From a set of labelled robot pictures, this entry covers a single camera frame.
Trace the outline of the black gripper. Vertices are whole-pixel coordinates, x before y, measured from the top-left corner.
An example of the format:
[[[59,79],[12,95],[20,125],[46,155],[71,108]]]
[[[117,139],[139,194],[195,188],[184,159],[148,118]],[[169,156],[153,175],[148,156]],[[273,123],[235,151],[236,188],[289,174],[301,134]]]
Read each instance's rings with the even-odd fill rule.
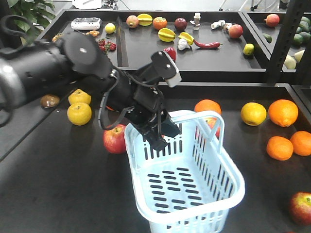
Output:
[[[176,137],[181,133],[164,106],[164,95],[158,87],[138,85],[133,93],[132,111],[126,114],[143,139],[156,151],[167,142],[162,136]]]

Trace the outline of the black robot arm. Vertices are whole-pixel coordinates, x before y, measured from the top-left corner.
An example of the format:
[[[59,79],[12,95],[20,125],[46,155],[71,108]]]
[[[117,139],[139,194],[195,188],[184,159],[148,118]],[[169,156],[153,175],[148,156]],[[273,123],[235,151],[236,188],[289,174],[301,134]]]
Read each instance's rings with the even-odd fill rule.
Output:
[[[0,51],[0,107],[7,113],[83,77],[92,77],[102,93],[98,121],[105,130],[127,118],[145,137],[179,134],[164,107],[160,81],[169,87],[181,81],[179,70],[165,51],[151,63],[129,74],[115,67],[95,39],[78,32],[56,42],[37,40],[17,49]]]

